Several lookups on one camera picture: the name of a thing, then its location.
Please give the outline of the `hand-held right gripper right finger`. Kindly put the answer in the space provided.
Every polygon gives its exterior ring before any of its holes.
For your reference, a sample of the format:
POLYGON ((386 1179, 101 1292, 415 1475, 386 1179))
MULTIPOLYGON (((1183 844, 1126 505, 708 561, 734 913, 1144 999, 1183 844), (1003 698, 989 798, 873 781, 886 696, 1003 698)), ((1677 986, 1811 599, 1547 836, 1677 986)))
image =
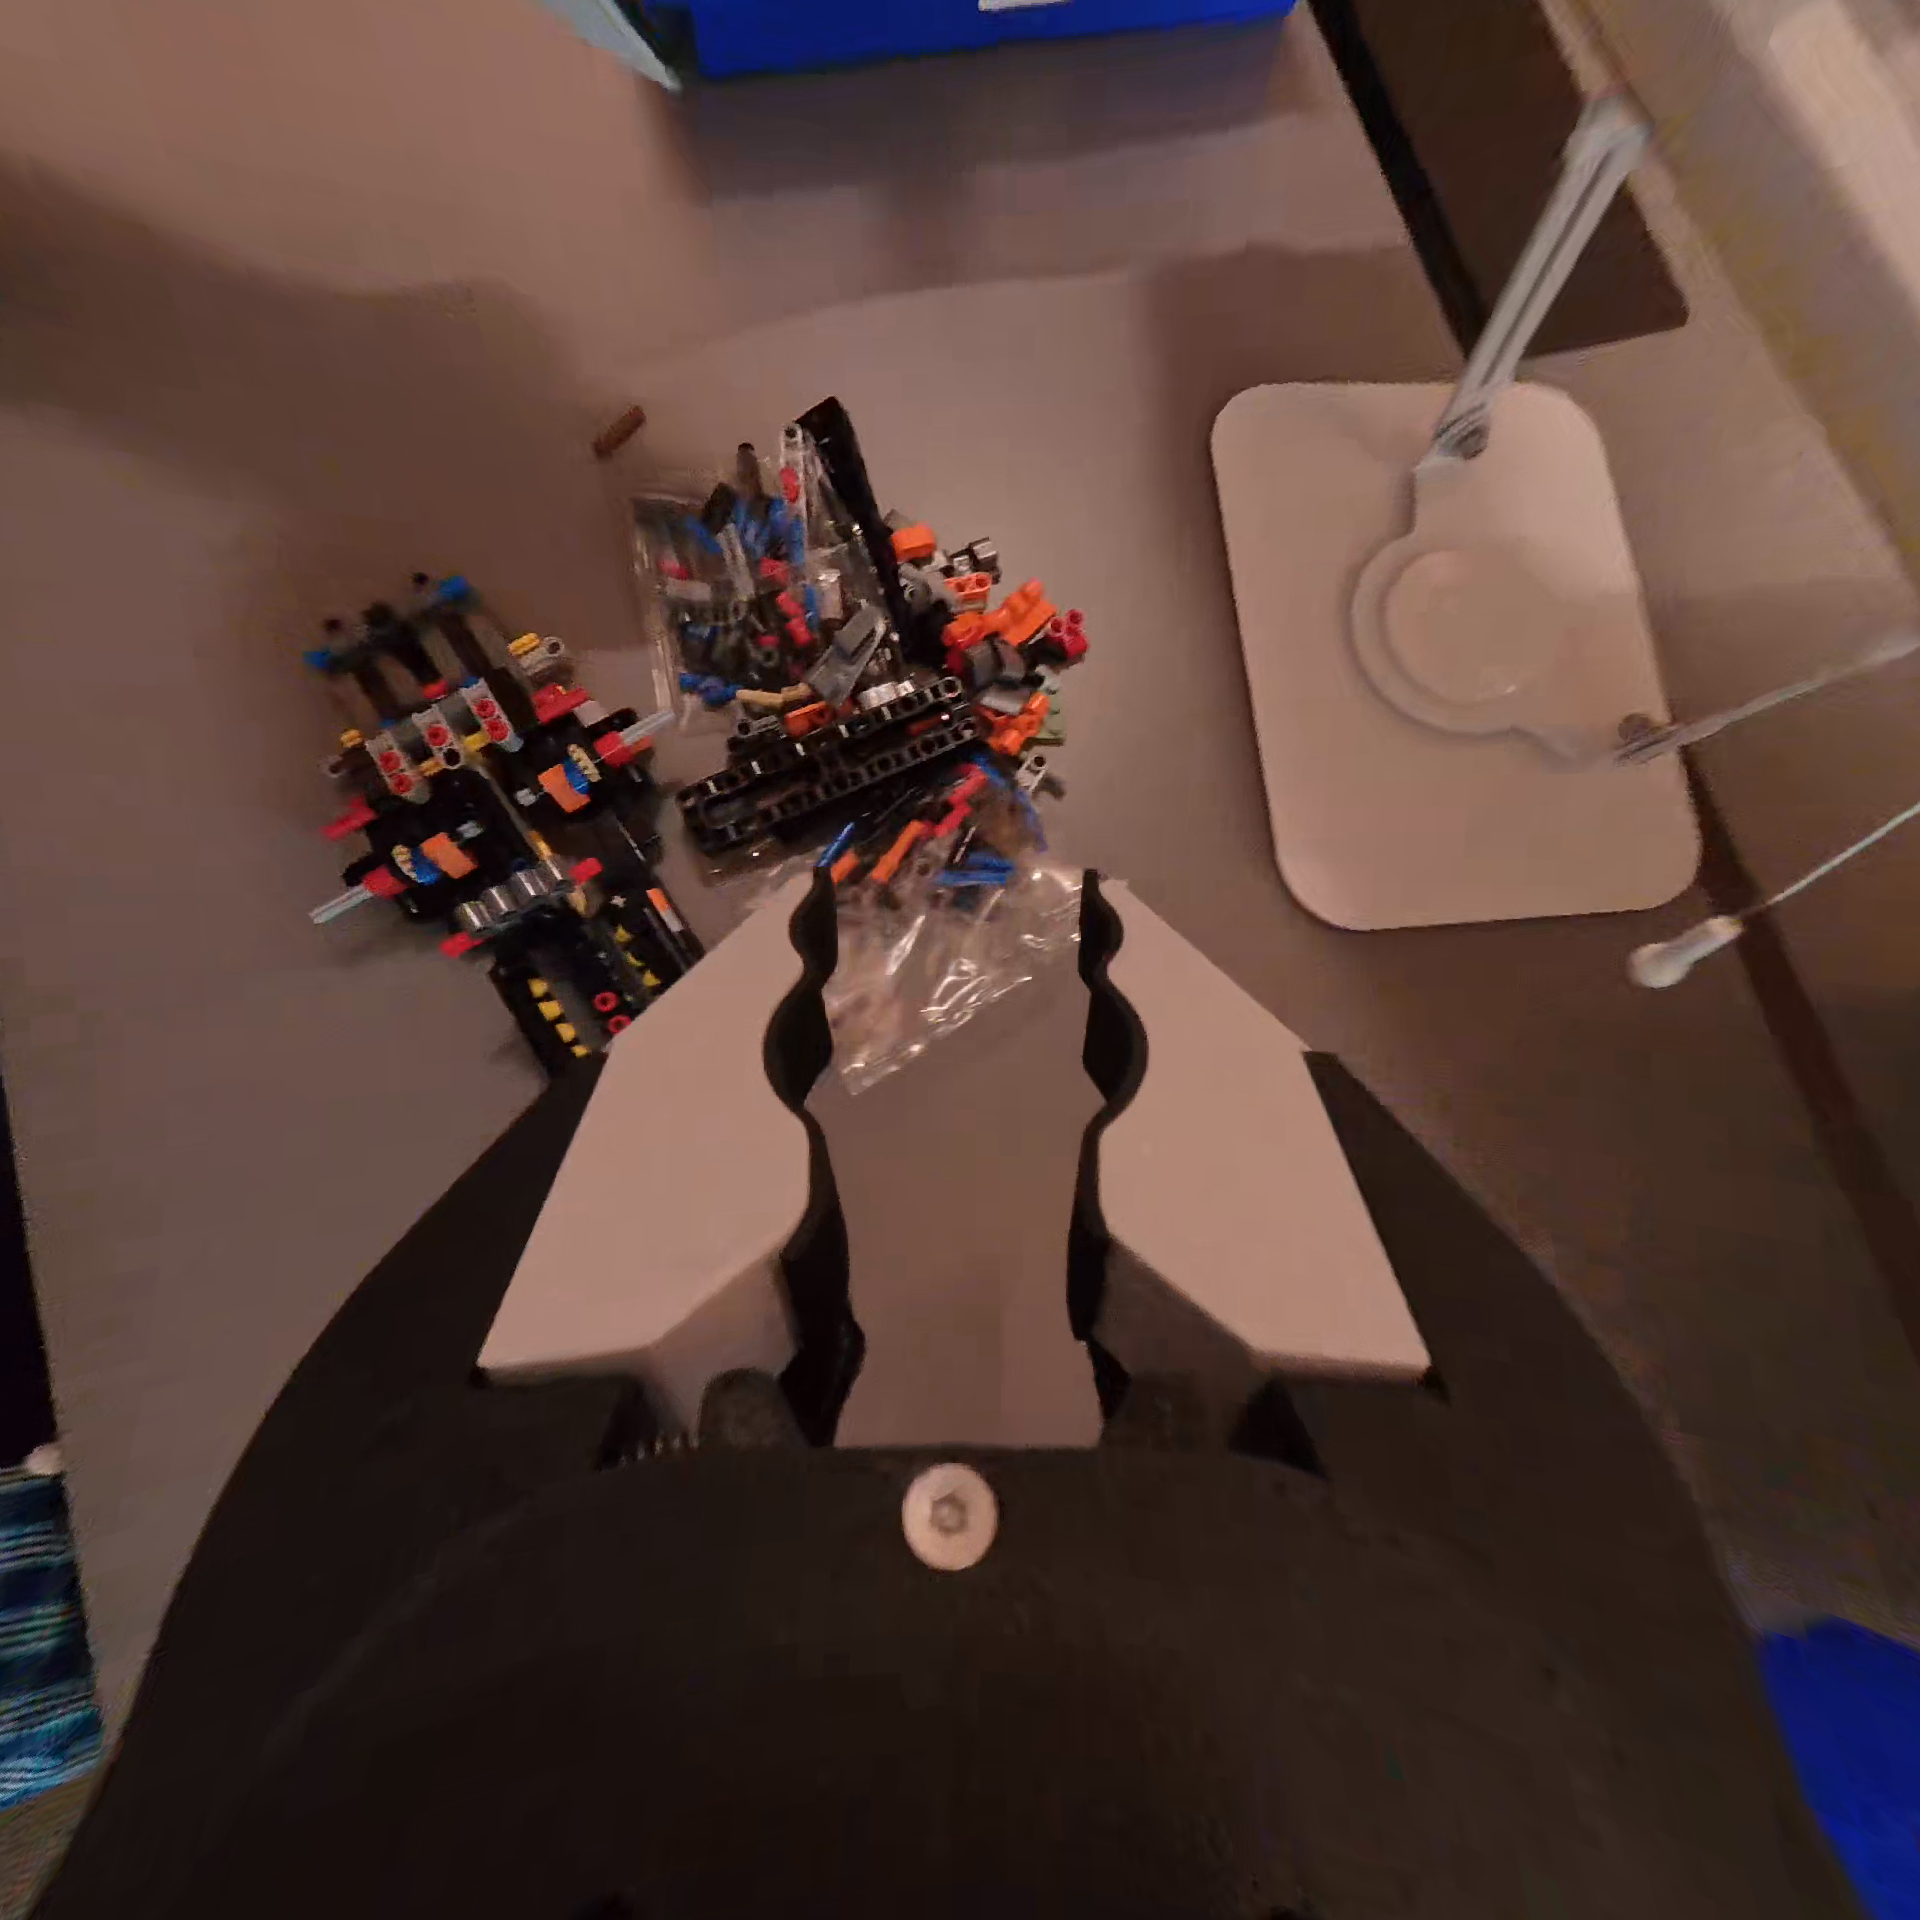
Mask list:
POLYGON ((1123 882, 1084 876, 1067 1327, 1103 1425, 1297 1427, 1292 1383, 1424 1386, 1431 1356, 1315 1054, 1123 882))

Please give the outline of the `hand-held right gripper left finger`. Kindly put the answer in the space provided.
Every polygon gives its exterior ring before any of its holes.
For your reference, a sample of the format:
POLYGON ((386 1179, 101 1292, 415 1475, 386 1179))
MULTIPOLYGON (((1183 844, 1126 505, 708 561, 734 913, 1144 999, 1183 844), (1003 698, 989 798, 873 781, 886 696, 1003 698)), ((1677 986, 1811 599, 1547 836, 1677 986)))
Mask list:
POLYGON ((634 1383, 690 1432, 711 1381, 772 1379, 830 1448, 866 1352, 829 1143, 825 876, 780 882, 604 1054, 477 1352, 494 1386, 634 1383))

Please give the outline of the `clear lego bag orange pins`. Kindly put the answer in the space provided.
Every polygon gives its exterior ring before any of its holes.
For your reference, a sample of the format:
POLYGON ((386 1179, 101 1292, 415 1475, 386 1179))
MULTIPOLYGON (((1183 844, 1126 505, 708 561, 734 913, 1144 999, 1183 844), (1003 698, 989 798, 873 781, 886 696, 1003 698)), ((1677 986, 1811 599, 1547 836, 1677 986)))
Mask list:
POLYGON ((1065 966, 1084 878, 1053 860, 1033 805, 982 791, 834 876, 834 898, 830 1067, 858 1095, 1065 966))

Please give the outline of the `partly built lego chassis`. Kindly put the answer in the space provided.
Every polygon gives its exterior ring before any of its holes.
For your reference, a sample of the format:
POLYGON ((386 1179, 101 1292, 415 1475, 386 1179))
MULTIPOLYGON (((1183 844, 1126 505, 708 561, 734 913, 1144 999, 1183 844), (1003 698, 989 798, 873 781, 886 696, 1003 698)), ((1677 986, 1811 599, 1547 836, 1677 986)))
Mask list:
POLYGON ((474 969, 546 1079, 602 1057, 705 946, 658 869, 652 753, 673 712, 610 707, 562 637, 512 631, 456 577, 331 616, 303 651, 345 715, 324 773, 365 908, 474 969))

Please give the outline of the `pile of loose lego pieces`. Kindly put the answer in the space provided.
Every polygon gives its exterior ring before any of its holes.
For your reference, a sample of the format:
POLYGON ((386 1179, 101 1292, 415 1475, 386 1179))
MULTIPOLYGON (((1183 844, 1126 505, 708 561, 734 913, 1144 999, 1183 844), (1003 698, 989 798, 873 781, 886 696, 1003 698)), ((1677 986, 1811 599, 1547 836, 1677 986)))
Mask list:
MULTIPOLYGON (((973 775, 984 778, 1016 775, 1037 786, 1049 784, 1044 751, 1061 740, 1061 681, 1084 665, 1091 651, 1084 611, 1058 604, 1039 581, 1008 583, 998 550, 988 537, 945 545, 925 521, 910 521, 892 512, 884 515, 884 521, 892 534, 905 591, 905 622, 898 628, 905 665, 899 681, 882 688, 876 701, 860 703, 858 711, 882 706, 905 693, 910 685, 953 677, 982 719, 984 742, 895 802, 842 825, 825 825, 790 846, 759 844, 748 853, 711 860, 683 833, 688 846, 718 869, 740 869, 750 860, 805 848, 835 848, 835 862, 874 860, 905 831, 905 820, 938 823, 948 814, 961 814, 971 805, 967 781, 973 775)), ((790 736, 804 736, 830 721, 790 736)), ((775 734, 772 723, 748 731, 722 726, 726 753, 717 769, 695 781, 722 769, 732 755, 768 734, 775 734)))

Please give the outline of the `white lamp stand base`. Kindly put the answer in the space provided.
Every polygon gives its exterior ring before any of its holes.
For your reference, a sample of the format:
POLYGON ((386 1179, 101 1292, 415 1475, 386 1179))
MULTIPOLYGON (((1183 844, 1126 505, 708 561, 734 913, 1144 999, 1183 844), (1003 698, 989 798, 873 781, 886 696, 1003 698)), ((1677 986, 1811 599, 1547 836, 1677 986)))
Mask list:
POLYGON ((1484 452, 1445 384, 1286 381, 1212 421, 1279 876, 1343 931, 1622 915, 1693 885, 1668 690, 1610 456, 1522 381, 1484 452))

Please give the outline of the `blue plaid shirt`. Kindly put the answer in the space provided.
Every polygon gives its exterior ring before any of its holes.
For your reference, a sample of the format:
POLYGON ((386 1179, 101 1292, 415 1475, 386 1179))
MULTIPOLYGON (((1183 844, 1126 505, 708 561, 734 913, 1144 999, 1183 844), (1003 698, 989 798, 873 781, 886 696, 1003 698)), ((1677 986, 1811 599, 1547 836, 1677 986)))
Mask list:
POLYGON ((63 1790, 106 1746, 61 1455, 1 1473, 1 1812, 63 1790))

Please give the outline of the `blue container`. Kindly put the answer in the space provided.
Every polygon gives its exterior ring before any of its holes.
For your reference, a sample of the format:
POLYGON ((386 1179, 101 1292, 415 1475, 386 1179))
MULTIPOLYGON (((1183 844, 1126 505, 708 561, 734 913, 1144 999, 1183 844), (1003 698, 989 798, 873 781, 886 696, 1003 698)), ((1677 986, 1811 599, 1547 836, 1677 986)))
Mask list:
POLYGON ((1874 1919, 1917 1916, 1917 1655, 1847 1619, 1763 1634, 1763 1694, 1811 1815, 1874 1919))

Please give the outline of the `blue box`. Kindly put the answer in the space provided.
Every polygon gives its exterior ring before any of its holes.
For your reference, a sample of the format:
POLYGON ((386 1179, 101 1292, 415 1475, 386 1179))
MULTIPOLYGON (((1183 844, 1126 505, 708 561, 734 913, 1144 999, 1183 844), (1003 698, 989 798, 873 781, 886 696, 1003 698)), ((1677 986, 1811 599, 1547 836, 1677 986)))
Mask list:
POLYGON ((1283 22, 1292 3, 621 3, 681 78, 782 78, 1000 46, 1283 22))

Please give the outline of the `large black lego frame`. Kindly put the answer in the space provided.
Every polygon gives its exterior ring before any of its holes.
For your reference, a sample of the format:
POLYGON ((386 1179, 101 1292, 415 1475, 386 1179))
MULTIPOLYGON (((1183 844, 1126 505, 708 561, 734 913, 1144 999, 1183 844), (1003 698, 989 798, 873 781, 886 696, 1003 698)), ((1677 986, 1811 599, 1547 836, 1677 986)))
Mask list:
POLYGON ((683 833, 711 860, 759 844, 790 846, 925 786, 984 736, 961 685, 937 677, 804 736, 779 728, 722 769, 683 784, 673 807, 683 833))

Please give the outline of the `narrow black lego frame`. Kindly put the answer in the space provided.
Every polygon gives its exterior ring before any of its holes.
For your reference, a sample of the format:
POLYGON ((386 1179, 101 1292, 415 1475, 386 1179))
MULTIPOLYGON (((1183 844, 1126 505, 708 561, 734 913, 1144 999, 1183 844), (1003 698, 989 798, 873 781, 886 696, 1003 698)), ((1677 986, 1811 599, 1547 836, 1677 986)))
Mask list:
POLYGON ((799 430, 812 444, 822 473, 840 505, 850 512, 860 548, 873 565, 882 601, 895 626, 905 622, 905 591, 899 583, 892 534, 886 527, 857 430, 844 405, 829 396, 804 409, 799 430))

